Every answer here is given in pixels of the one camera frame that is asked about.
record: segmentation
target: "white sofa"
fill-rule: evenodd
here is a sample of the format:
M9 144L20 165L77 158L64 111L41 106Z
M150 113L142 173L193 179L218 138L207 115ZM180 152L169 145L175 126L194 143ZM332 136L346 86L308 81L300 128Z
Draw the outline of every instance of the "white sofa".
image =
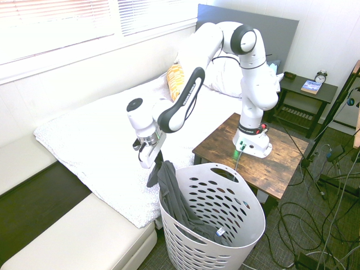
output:
M33 136L0 148L0 194L54 163ZM4 263L1 270L135 270L156 244L93 193Z

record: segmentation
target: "black nightstand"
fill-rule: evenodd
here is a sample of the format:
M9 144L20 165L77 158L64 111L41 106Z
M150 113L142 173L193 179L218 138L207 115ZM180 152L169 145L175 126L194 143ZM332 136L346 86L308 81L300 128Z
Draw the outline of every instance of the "black nightstand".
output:
M300 129L306 133L306 138L310 138L320 116L324 112L326 105L331 103L338 87L323 83L317 94L310 94L301 90L307 80L310 79L301 76L296 76L294 80L283 78L280 82L281 93L279 102L270 112L267 120L268 122L271 122L273 118L272 114L276 114L281 120L283 120L283 122L296 129ZM320 101L321 105L318 108L317 113L314 114L312 112L285 104L284 99L288 92Z

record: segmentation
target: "alarm clock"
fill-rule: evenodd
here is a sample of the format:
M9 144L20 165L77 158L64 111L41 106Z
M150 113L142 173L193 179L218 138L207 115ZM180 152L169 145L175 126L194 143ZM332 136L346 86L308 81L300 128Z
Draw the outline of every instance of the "alarm clock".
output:
M326 70L320 70L315 76L315 82L324 83L326 81L327 72Z

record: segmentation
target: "yellow pillow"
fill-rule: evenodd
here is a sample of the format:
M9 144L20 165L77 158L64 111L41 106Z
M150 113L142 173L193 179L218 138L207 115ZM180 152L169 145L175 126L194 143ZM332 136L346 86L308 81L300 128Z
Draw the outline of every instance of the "yellow pillow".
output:
M173 101L175 101L184 88L185 78L181 65L172 65L168 70L166 78L168 80L171 98Z

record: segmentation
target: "window blinds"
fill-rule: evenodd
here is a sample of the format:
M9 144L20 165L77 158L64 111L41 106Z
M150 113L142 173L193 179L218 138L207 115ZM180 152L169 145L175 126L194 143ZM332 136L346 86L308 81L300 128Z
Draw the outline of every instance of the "window blinds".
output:
M193 19L198 2L0 0L0 64L114 33L123 37Z
M118 0L124 36L197 17L196 0Z
M112 33L108 0L0 0L0 63Z

